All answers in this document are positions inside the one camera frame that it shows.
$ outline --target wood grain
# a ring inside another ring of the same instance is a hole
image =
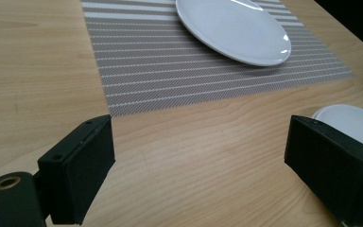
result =
[[[363,43],[314,1],[283,3],[355,77],[114,118],[116,164],[83,226],[337,225],[285,165],[285,140],[292,114],[363,108]],[[80,2],[0,0],[0,175],[34,173],[107,112]]]

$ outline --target white plate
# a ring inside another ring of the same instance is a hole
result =
[[[176,8],[194,36],[229,58],[271,66],[290,56],[285,30],[249,0],[176,0]]]
[[[332,126],[363,144],[363,109],[337,104],[319,109],[312,118]]]

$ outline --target gray woven placemat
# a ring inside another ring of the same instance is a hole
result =
[[[254,0],[286,30],[290,58],[256,67],[194,38],[174,0],[82,0],[112,116],[246,96],[353,76],[278,0]]]

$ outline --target wooden table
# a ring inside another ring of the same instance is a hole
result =
[[[363,43],[312,0],[283,0],[355,74],[112,120],[116,164],[83,226],[335,226],[284,163],[292,114],[363,108]],[[0,0],[0,176],[107,114],[78,0]]]

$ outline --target placemat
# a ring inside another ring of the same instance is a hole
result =
[[[231,60],[183,26],[175,0],[81,0],[112,116],[247,96],[353,76],[278,0],[253,0],[286,30],[290,58]]]

